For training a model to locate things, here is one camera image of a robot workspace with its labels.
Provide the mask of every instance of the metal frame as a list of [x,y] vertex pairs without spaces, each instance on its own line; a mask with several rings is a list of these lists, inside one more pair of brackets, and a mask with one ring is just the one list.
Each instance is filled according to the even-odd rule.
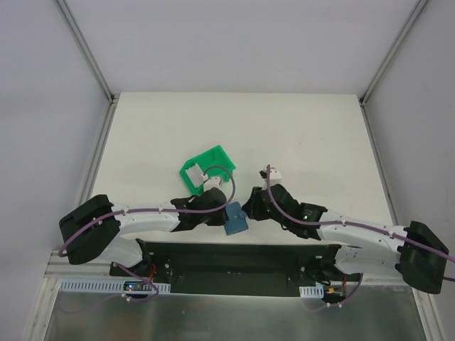
[[80,30],[79,25],[70,10],[70,7],[66,3],[66,0],[54,0],[54,3],[59,12],[62,14],[63,20],[67,24],[80,53],[84,57],[84,60],[100,86],[101,91],[103,91],[107,100],[111,102],[114,99],[114,95],[112,94],[112,91],[107,84],[105,76],[102,74],[97,61],[95,60],[92,51],[90,51],[87,41],[85,40],[84,35],[82,34],[82,31]]
[[[371,146],[373,149],[373,154],[375,156],[376,164],[380,174],[380,179],[382,182],[383,190],[386,194],[387,205],[390,210],[390,215],[394,224],[397,224],[397,216],[395,209],[392,204],[390,193],[388,190],[387,182],[384,176],[384,170],[382,168],[382,163],[380,160],[380,154],[378,152],[378,145],[376,143],[373,130],[371,129],[370,123],[368,121],[368,115],[365,111],[365,104],[371,98],[372,93],[376,90],[379,85],[382,77],[389,70],[393,60],[397,56],[402,47],[403,43],[409,36],[411,30],[417,23],[419,17],[422,15],[423,11],[426,9],[430,0],[418,0],[414,5],[411,13],[407,17],[403,27],[400,29],[400,32],[397,34],[397,37],[394,39],[392,45],[387,51],[384,59],[382,60],[378,70],[376,71],[374,77],[372,78],[370,84],[367,86],[367,89],[364,95],[360,98],[360,107],[362,109],[363,117],[365,120],[365,126],[370,138]],[[107,137],[109,130],[114,118],[115,109],[117,106],[118,96],[114,96],[112,91],[107,84],[107,81],[102,74],[102,71],[95,60],[94,55],[92,54],[87,41],[80,30],[73,13],[70,10],[66,0],[54,0],[55,5],[57,6],[59,12],[62,14],[62,17],[67,24],[76,45],[78,46],[82,56],[84,57],[87,66],[95,77],[100,89],[102,90],[104,96],[109,102],[109,109],[105,115],[105,119],[102,124],[100,134],[97,139],[96,146],[91,155],[90,167],[85,176],[84,184],[82,191],[80,193],[80,199],[78,204],[82,204],[86,201],[92,192],[93,185],[95,183],[96,175],[100,162],[102,159],[102,154],[105,149],[107,142]],[[25,340],[36,340],[42,341],[46,336],[46,330],[50,321],[51,313],[53,310],[53,305],[57,296],[58,288],[60,287],[61,278],[103,278],[106,279],[109,277],[109,262],[96,261],[84,264],[82,266],[72,266],[69,265],[66,259],[61,259],[53,252],[50,256],[50,261],[48,268],[41,284],[40,291],[38,293],[38,298],[33,309],[31,319],[29,320],[28,327],[26,329],[26,339]],[[394,285],[400,286],[404,285],[402,281],[391,282],[387,279],[377,279],[374,277],[365,278],[365,284],[367,285]],[[414,290],[414,298],[416,300],[417,309],[420,314],[422,325],[425,331],[425,335],[428,340],[446,340],[444,334],[444,329],[437,312],[437,307],[434,302],[432,295],[426,293],[421,293],[417,290]]]
[[414,8],[411,10],[411,13],[407,17],[405,24],[403,25],[403,27],[401,27],[400,32],[398,32],[397,34],[397,37],[393,40],[392,45],[385,54],[384,59],[382,59],[382,62],[380,63],[378,70],[373,76],[373,79],[367,86],[364,95],[360,98],[360,103],[362,107],[365,106],[365,103],[370,99],[372,93],[375,91],[382,77],[389,70],[389,66],[391,66],[392,61],[399,53],[400,48],[402,47],[406,38],[409,36],[411,30],[414,28],[415,24],[417,23],[417,20],[422,15],[423,11],[426,9],[429,2],[430,0],[418,0],[417,3],[414,5]]
[[[390,216],[394,225],[398,225],[397,213],[393,207],[392,198],[390,196],[389,187],[385,179],[384,168],[382,166],[381,157],[378,150],[378,143],[374,137],[373,130],[371,129],[370,122],[368,121],[368,115],[365,110],[365,106],[360,103],[362,110],[363,119],[365,120],[365,127],[370,138],[371,148],[373,155],[375,156],[376,164],[378,165],[379,176],[384,190],[385,199],[387,200],[387,206],[389,207]],[[434,302],[433,295],[423,293],[416,289],[412,289],[414,298],[419,311],[420,320],[425,331],[425,336],[428,341],[445,341],[447,340],[444,327],[442,325],[439,313],[437,310],[436,303]]]

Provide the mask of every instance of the green object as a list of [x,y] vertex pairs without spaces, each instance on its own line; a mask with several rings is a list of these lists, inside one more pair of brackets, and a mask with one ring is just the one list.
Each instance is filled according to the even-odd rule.
[[[223,166],[224,168],[228,169],[231,174],[235,170],[234,163],[232,163],[229,156],[226,154],[223,148],[221,148],[221,146],[213,147],[194,158],[190,158],[185,162],[182,169],[180,169],[180,175],[183,178],[183,181],[185,181],[185,184],[188,186],[191,194],[194,195],[201,195],[203,193],[203,185],[195,187],[193,181],[190,179],[186,171],[196,164],[199,165],[202,171],[205,171],[210,166]],[[213,176],[220,176],[225,182],[229,181],[229,175],[224,170],[219,168],[210,169],[207,174],[209,178]]]

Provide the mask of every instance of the white wall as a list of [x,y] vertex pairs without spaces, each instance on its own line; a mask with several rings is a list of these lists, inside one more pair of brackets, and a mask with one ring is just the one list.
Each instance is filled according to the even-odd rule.
[[0,1],[0,340],[20,340],[107,103],[52,1]]
[[69,0],[121,91],[361,95],[416,0]]
[[[433,0],[367,105],[398,220],[428,224],[455,251],[455,1]],[[448,264],[448,276],[455,266]],[[448,334],[455,284],[436,297]]]

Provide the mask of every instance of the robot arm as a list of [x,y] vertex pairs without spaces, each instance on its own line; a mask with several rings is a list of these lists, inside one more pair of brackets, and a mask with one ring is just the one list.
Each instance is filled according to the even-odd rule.
[[[259,174],[266,179],[265,169]],[[440,292],[446,259],[409,245],[396,237],[391,238],[349,224],[327,224],[327,222],[365,224],[382,229],[390,236],[395,234],[413,239],[448,254],[449,250],[426,225],[420,222],[411,222],[408,227],[375,224],[347,217],[322,206],[297,202],[279,184],[281,179],[279,171],[271,168],[269,181],[273,198],[289,216],[309,224],[298,224],[278,211],[269,196],[266,185],[263,188],[253,188],[249,200],[242,207],[250,219],[272,219],[280,223],[283,229],[304,239],[312,238],[343,243],[333,259],[333,267],[343,274],[370,273],[403,277],[406,283],[421,291]]]
[[228,220],[225,209],[207,213],[186,212],[210,210],[225,204],[226,196],[220,184],[220,177],[212,177],[204,182],[202,195],[172,199],[160,205],[155,212],[149,208],[135,207],[130,210],[126,205],[112,204],[106,195],[94,196],[60,220],[60,231],[65,242],[92,220],[113,212],[123,214],[94,224],[74,239],[66,248],[68,261],[70,264],[84,264],[98,258],[130,268],[149,258],[149,253],[143,241],[125,239],[126,234],[189,231],[199,224],[224,225]]
[[[262,178],[267,177],[265,171],[259,173]],[[339,278],[343,274],[402,276],[406,283],[421,291],[440,292],[446,259],[392,237],[406,237],[448,254],[449,250],[426,225],[419,222],[412,222],[408,227],[375,224],[319,205],[298,202],[279,184],[281,179],[279,171],[272,168],[269,189],[266,185],[254,187],[242,210],[252,220],[274,220],[298,237],[336,242],[331,245],[329,255],[316,257],[298,267],[309,278],[322,283],[327,282],[328,277]],[[134,268],[136,274],[144,269],[149,271],[151,256],[145,243],[124,236],[144,231],[188,231],[199,224],[224,225],[227,213],[225,209],[217,210],[227,202],[220,182],[219,177],[210,178],[204,182],[202,195],[173,199],[156,209],[129,209],[112,204],[106,195],[93,197],[60,221],[68,261],[83,264],[100,258]],[[272,202],[269,190],[280,210]],[[92,221],[97,223],[85,229]],[[379,234],[351,224],[364,224],[387,233]],[[300,273],[298,277],[296,282],[303,280]]]

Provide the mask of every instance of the silver floor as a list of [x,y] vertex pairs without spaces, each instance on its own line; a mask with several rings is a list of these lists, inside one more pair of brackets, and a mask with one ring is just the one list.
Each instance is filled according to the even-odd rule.
[[[59,293],[61,307],[79,310],[106,297]],[[362,286],[341,309],[311,313],[320,300],[162,295],[146,303],[113,298],[65,315],[54,308],[46,340],[425,340],[408,287]]]

